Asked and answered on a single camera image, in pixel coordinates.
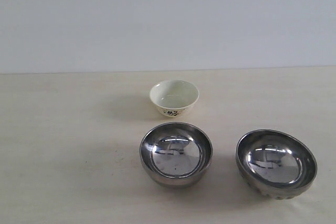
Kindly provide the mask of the smooth steel bowl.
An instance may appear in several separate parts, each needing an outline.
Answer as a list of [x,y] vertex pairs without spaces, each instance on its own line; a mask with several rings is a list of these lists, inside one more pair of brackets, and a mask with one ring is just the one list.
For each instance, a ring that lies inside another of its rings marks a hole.
[[198,127],[185,122],[168,122],[143,137],[139,154],[142,167],[157,184],[186,188],[198,183],[210,167],[213,146]]

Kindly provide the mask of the ribbed steel bowl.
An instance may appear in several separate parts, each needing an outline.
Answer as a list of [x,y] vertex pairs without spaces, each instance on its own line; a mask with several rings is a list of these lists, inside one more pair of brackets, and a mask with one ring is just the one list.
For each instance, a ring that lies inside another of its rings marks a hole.
[[276,130],[253,130],[237,143],[235,161],[243,180],[263,196],[292,199],[307,191],[318,166],[297,138]]

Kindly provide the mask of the white floral ceramic bowl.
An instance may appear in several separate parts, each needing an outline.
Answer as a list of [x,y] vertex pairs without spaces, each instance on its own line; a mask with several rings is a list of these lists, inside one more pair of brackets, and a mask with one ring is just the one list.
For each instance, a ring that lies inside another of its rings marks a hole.
[[175,118],[190,111],[199,94],[199,89],[188,81],[163,80],[151,88],[149,98],[160,114]]

